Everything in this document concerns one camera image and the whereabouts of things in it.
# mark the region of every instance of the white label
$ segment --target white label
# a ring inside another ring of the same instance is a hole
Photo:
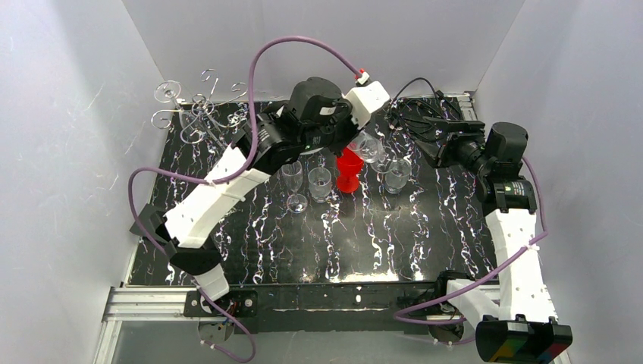
[[[319,111],[320,115],[333,115],[335,112],[335,107],[333,106],[332,108],[321,108]]]

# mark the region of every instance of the black marble table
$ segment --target black marble table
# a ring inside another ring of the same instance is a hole
[[[257,105],[259,110],[265,103]],[[220,107],[220,117],[244,115],[247,104]],[[419,113],[409,109],[408,113]],[[310,200],[301,214],[286,209],[280,175],[239,202],[211,232],[221,247],[231,285],[433,281],[456,269],[477,278],[496,264],[490,234],[475,199],[474,178],[462,168],[434,170],[412,140],[380,112],[366,129],[388,150],[412,161],[409,183],[397,195],[368,165],[355,193],[335,187],[327,202]],[[165,144],[161,168],[205,177],[221,156],[211,140],[195,146],[180,140],[176,121]],[[223,139],[231,140],[227,132]],[[324,165],[338,175],[329,152],[300,157],[307,173]],[[194,188],[182,180],[157,177],[151,203],[170,209]],[[308,193],[304,180],[300,193]],[[151,243],[140,244],[130,285],[191,285]]]

